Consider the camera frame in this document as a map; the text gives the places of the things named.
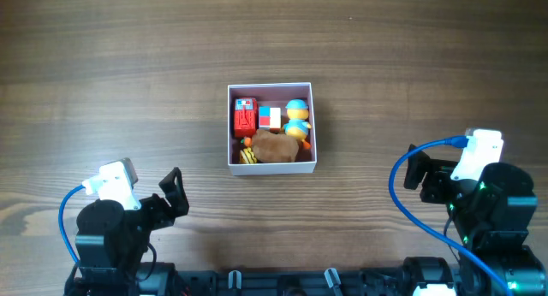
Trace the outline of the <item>multicoloured puzzle cube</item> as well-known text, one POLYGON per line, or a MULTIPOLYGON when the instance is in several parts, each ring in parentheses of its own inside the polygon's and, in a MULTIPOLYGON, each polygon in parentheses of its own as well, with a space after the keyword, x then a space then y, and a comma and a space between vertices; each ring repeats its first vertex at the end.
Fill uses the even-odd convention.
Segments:
POLYGON ((279 107, 259 107, 259 129, 279 132, 282 127, 282 111, 279 107))

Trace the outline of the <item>red toy truck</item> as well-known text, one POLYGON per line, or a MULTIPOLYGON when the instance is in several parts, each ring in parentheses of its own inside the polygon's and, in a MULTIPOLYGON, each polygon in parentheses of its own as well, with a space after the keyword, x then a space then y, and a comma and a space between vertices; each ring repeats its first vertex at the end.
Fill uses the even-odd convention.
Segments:
POLYGON ((258 108, 255 98, 235 100, 234 135, 236 138, 251 137, 256 133, 258 108))

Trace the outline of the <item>orange duck toy blue hat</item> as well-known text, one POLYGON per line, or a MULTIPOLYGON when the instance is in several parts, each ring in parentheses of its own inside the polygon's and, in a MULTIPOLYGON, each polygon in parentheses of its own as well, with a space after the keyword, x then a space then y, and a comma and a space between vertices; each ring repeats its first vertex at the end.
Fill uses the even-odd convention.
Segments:
POLYGON ((307 121, 309 118, 308 104, 302 99, 290 100, 286 105, 288 122, 283 125, 286 135, 295 138, 304 149, 310 150, 311 145, 307 141, 312 125, 307 121))

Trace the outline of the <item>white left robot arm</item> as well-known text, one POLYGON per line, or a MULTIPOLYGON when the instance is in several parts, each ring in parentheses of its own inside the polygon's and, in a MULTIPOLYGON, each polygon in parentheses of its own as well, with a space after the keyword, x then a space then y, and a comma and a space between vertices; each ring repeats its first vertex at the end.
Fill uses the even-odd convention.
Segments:
POLYGON ((189 295, 173 263, 158 261, 151 233, 171 227, 189 211, 182 173, 175 167, 159 183, 161 198, 143 198, 138 210, 96 200, 77 216, 79 260, 65 281, 65 295, 189 295))

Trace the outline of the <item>brown plush capybara toy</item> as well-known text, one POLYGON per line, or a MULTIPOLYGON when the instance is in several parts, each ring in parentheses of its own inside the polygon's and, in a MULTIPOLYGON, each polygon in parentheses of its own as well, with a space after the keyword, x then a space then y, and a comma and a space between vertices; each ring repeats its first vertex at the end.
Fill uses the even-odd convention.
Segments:
POLYGON ((300 149, 295 138, 263 129, 259 129, 251 138, 244 138, 241 143, 242 149, 253 149, 257 163, 294 163, 300 149))

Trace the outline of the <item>yellow round fan toy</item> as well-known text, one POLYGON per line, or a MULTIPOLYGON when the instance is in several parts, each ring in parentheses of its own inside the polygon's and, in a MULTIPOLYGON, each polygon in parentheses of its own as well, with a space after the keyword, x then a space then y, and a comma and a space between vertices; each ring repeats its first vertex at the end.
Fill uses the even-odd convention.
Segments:
POLYGON ((240 150, 240 164, 256 164, 258 159, 253 153, 251 147, 240 150))

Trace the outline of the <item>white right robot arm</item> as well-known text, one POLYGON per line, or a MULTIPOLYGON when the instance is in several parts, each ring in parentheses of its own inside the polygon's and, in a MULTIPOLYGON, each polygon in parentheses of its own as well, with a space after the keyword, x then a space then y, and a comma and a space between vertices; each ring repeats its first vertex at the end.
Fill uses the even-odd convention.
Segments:
POLYGON ((452 249, 457 271, 443 261, 406 261, 404 290, 454 295, 545 295, 547 272, 526 246, 528 225, 538 206, 533 179, 500 160, 499 142, 456 136, 411 145, 394 165, 389 192, 413 224, 452 249), (412 215, 395 194, 395 175, 408 165, 405 188, 419 188, 424 203, 445 206, 458 240, 412 215))

